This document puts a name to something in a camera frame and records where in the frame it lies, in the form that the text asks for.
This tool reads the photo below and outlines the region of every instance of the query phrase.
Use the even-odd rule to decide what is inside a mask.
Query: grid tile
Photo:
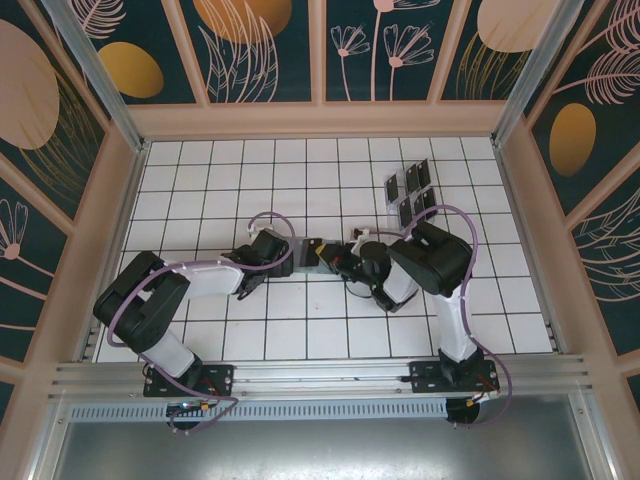
[[[541,314],[507,315],[507,318],[516,353],[551,352],[549,334]]]
[[[389,338],[393,357],[428,357],[431,342],[427,317],[389,319]]]
[[[213,142],[211,163],[242,163],[243,150],[242,140],[216,140]]]
[[[208,165],[211,161],[213,142],[183,142],[180,151],[180,165]]]
[[[431,139],[435,160],[464,160],[462,144],[458,137],[436,137]]]
[[[207,190],[237,190],[240,184],[240,165],[211,165]]]
[[[397,138],[370,138],[371,160],[402,160],[400,140]]]
[[[222,359],[263,360],[265,321],[227,322]]]
[[[207,361],[222,360],[224,322],[187,322],[184,344]]]
[[[153,142],[147,165],[177,165],[182,142]]]
[[[204,190],[209,175],[208,165],[181,165],[178,167],[174,190]]]
[[[307,164],[307,188],[337,188],[339,186],[337,163]]]
[[[335,138],[307,140],[307,162],[337,162],[338,142]]]
[[[307,354],[307,325],[304,320],[267,322],[266,360],[301,360]]]
[[[428,138],[401,138],[400,147],[402,159],[405,162],[415,162],[426,158],[433,159],[431,142]]]
[[[306,161],[306,142],[299,140],[276,140],[276,163]]]
[[[351,358],[377,358],[390,355],[386,318],[350,318],[347,322]]]
[[[142,192],[138,195],[134,220],[161,220],[167,218],[171,192]]]
[[[273,163],[275,140],[245,140],[243,163]]]
[[[305,318],[307,299],[304,283],[269,284],[267,318]]]
[[[176,170],[175,166],[146,167],[140,190],[143,192],[170,192],[173,189]]]
[[[341,162],[368,162],[369,143],[366,138],[339,138],[338,160]]]
[[[169,217],[174,218],[200,218],[204,204],[204,192],[173,192]]]
[[[488,137],[464,137],[460,139],[467,160],[493,160],[495,155]]]
[[[309,320],[307,323],[309,359],[347,358],[347,321],[344,318]]]
[[[469,212],[479,234],[470,286],[477,337],[497,353],[551,351],[485,138],[155,143],[120,268],[142,250],[178,262],[216,259],[250,243],[247,219],[259,211],[287,216],[299,236],[349,240],[354,228],[397,228],[397,219],[387,215],[383,182],[403,164],[425,158],[435,158],[429,168],[438,202]],[[461,217],[440,213],[433,222],[471,241]],[[259,224],[289,233],[280,219]],[[349,285],[355,294],[368,293],[359,287]],[[372,299],[347,292],[337,277],[299,273],[272,279],[242,301],[185,300],[170,328],[206,361],[412,357],[437,353],[434,315],[433,299],[425,293],[386,314]],[[127,349],[105,346],[104,338],[97,350],[97,361],[136,360]]]

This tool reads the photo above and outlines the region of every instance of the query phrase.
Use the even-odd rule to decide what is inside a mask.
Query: purple cable
[[[193,262],[176,263],[176,264],[173,264],[173,265],[167,265],[165,267],[162,267],[161,269],[156,270],[155,272],[150,274],[142,282],[140,282],[133,289],[133,291],[129,294],[129,296],[127,298],[125,298],[125,300],[122,303],[122,305],[120,306],[120,308],[118,308],[118,310],[116,310],[115,315],[111,319],[111,323],[109,323],[109,329],[107,330],[107,343],[109,345],[111,345],[112,347],[116,347],[116,348],[122,348],[122,347],[126,347],[127,346],[124,343],[118,343],[118,342],[114,342],[113,341],[113,332],[114,332],[114,330],[116,328],[116,325],[118,324],[118,321],[120,320],[120,317],[122,316],[122,314],[124,313],[126,308],[131,304],[133,299],[136,297],[136,295],[138,295],[138,293],[140,293],[144,289],[144,287],[146,285],[148,285],[151,281],[153,281],[153,279],[157,278],[158,276],[162,275],[163,273],[169,272],[171,270],[183,269],[183,268],[187,268],[187,267],[196,267],[196,266],[197,267],[203,267],[203,266],[216,266],[216,265],[223,265],[223,266],[228,266],[228,267],[233,267],[233,268],[240,268],[240,269],[243,269],[243,270],[261,271],[261,270],[269,270],[269,269],[277,267],[278,265],[280,265],[283,262],[285,262],[287,260],[287,258],[289,258],[291,256],[291,254],[293,253],[292,245],[293,245],[293,242],[294,242],[294,240],[296,238],[296,232],[295,232],[295,230],[293,228],[293,225],[291,224],[291,222],[289,220],[287,220],[285,217],[283,217],[282,215],[280,215],[279,213],[276,213],[276,212],[260,212],[259,214],[254,216],[251,220],[249,220],[248,227],[251,228],[251,226],[254,224],[254,222],[258,218],[264,217],[264,216],[267,216],[267,215],[271,216],[271,217],[277,217],[277,218],[281,219],[287,225],[287,227],[289,227],[289,231],[291,233],[291,240],[289,242],[289,249],[282,256],[282,258],[280,258],[279,260],[276,260],[275,262],[270,263],[268,265],[260,265],[258,267],[253,267],[251,265],[242,265],[242,264],[238,264],[238,263],[227,261],[227,260],[200,260],[200,261],[193,261]],[[147,358],[146,356],[140,355],[140,357],[142,359],[144,359],[144,361],[147,362],[149,365],[154,365],[154,363],[151,361],[151,359]],[[214,425],[220,418],[222,418],[227,413],[229,413],[229,411],[231,411],[231,409],[238,404],[239,400],[236,397],[220,397],[220,396],[217,396],[217,395],[207,395],[207,394],[204,394],[202,392],[198,392],[196,390],[192,390],[190,388],[185,387],[184,385],[182,385],[178,381],[176,381],[176,379],[174,379],[171,375],[169,375],[167,372],[165,372],[162,368],[158,367],[157,365],[154,365],[154,368],[169,383],[171,383],[176,388],[179,388],[183,392],[188,393],[189,395],[193,395],[193,396],[195,396],[197,398],[205,398],[205,399],[208,399],[208,400],[216,400],[218,402],[220,400],[227,400],[227,401],[231,402],[231,404],[229,406],[227,406],[222,411],[220,411],[211,420],[202,421],[202,422],[198,423],[198,425],[196,425],[195,427],[191,428],[190,430],[179,430],[179,429],[177,429],[173,424],[173,421],[174,421],[174,419],[175,419],[177,414],[171,415],[171,417],[169,418],[169,425],[173,429],[174,433],[181,432],[183,435],[190,435],[190,434],[197,433],[200,430],[204,430],[205,428],[208,428],[208,427]]]
[[[287,225],[287,227],[289,227],[289,230],[290,230],[290,233],[291,233],[291,240],[290,240],[290,243],[289,243],[289,247],[290,248],[289,248],[289,250],[287,250],[287,253],[285,253],[282,258],[280,258],[279,260],[276,260],[275,262],[270,263],[268,265],[260,265],[258,267],[253,267],[251,265],[242,265],[242,264],[239,264],[239,263],[232,262],[230,260],[195,260],[195,261],[191,261],[191,262],[174,263],[172,265],[166,265],[166,266],[162,267],[161,269],[156,270],[155,272],[150,274],[147,278],[145,278],[142,282],[140,282],[131,291],[129,296],[127,298],[125,298],[124,302],[122,303],[122,305],[120,305],[120,308],[118,308],[118,310],[116,310],[115,315],[111,319],[111,323],[109,324],[109,329],[107,330],[107,343],[109,345],[111,345],[112,347],[117,347],[117,348],[126,347],[126,344],[115,342],[113,340],[113,332],[115,331],[116,325],[120,321],[120,317],[122,316],[124,311],[131,304],[133,299],[136,297],[136,295],[138,295],[138,293],[140,293],[144,289],[144,287],[146,287],[149,283],[151,283],[154,279],[156,279],[157,277],[159,277],[163,273],[169,272],[171,270],[186,269],[187,267],[211,267],[211,266],[217,266],[217,265],[221,265],[221,266],[225,266],[225,267],[232,267],[232,268],[240,268],[242,270],[250,270],[252,272],[258,272],[258,271],[261,271],[261,270],[270,270],[270,269],[272,269],[274,267],[277,267],[278,265],[284,263],[289,258],[289,256],[293,253],[293,248],[291,248],[291,246],[293,245],[293,242],[294,242],[294,240],[296,238],[296,232],[293,229],[293,225],[291,224],[291,222],[289,220],[287,220],[285,217],[283,217],[282,215],[280,215],[279,213],[276,213],[276,212],[260,212],[259,214],[254,216],[251,220],[249,220],[248,228],[251,228],[253,226],[254,222],[258,218],[264,217],[264,216],[267,216],[267,215],[272,216],[272,217],[277,217],[277,218],[281,219]]]
[[[405,230],[405,237],[408,237],[411,235],[411,230],[415,228],[415,226],[418,224],[420,219],[422,219],[425,215],[428,215],[431,212],[435,212],[437,210],[451,210],[452,212],[455,212],[458,215],[460,215],[464,219],[464,221],[467,222],[467,225],[469,225],[469,229],[471,230],[471,236],[473,237],[473,249],[471,252],[471,261],[469,262],[469,268],[467,268],[467,273],[464,276],[464,280],[462,281],[462,287],[460,289],[460,310],[462,312],[462,324],[464,325],[464,330],[469,336],[469,338],[471,339],[471,341],[478,348],[484,350],[489,357],[491,357],[498,365],[500,365],[500,368],[504,372],[504,376],[507,379],[507,401],[504,407],[502,408],[502,410],[496,416],[490,418],[489,420],[467,425],[467,427],[469,428],[481,427],[481,426],[489,425],[496,422],[509,409],[509,406],[511,405],[511,398],[513,397],[513,382],[511,379],[511,374],[509,373],[509,370],[507,370],[507,366],[504,364],[504,362],[495,353],[493,353],[487,347],[482,345],[478,340],[476,340],[475,336],[471,332],[471,327],[469,326],[469,319],[467,317],[466,293],[467,293],[467,287],[469,286],[469,281],[471,280],[471,272],[473,271],[473,266],[476,263],[476,258],[478,256],[478,243],[479,243],[478,232],[476,231],[476,227],[473,225],[473,220],[471,220],[471,217],[469,217],[469,215],[467,215],[465,212],[463,212],[457,207],[454,207],[451,205],[435,205],[433,207],[429,207],[426,210],[420,212],[420,214],[413,219],[413,221],[409,224],[409,226]]]

